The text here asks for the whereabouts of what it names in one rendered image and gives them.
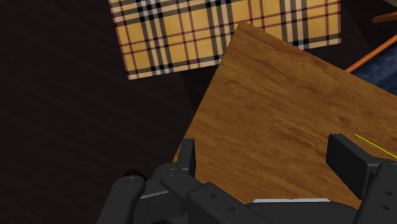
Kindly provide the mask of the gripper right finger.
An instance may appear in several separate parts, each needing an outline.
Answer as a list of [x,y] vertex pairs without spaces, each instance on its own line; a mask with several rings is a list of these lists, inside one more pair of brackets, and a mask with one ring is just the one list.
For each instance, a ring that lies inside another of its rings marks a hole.
[[397,161],[373,157],[343,134],[330,134],[326,163],[361,200],[353,224],[397,224]]

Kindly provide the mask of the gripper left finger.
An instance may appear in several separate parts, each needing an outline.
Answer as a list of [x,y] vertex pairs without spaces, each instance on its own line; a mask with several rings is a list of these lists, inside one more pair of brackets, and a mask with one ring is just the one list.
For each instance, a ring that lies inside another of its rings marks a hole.
[[116,180],[96,224],[272,224],[216,185],[195,179],[195,141],[184,139],[175,163],[159,166],[152,178]]

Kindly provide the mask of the brown wooden table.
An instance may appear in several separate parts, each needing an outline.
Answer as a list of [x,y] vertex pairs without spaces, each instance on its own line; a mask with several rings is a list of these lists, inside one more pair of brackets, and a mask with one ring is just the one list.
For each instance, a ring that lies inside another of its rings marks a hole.
[[326,165],[330,134],[397,160],[397,96],[241,23],[186,131],[195,177],[241,202],[359,200]]

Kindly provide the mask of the orange wooden rod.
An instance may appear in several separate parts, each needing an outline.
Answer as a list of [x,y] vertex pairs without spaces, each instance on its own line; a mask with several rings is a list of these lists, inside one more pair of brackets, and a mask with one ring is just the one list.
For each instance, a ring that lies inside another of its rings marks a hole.
[[363,58],[359,59],[357,62],[355,62],[353,65],[349,66],[345,71],[348,73],[352,73],[354,70],[374,58],[376,55],[393,45],[397,41],[397,34],[394,35],[392,38],[378,46],[376,49],[371,51],[369,54],[365,55]]

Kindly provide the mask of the plaid patterned robot stand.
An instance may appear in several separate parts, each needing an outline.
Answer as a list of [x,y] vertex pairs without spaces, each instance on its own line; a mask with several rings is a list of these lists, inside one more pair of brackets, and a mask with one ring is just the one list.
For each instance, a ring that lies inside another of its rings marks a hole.
[[341,42],[342,0],[108,0],[129,80],[221,62],[240,23],[301,50]]

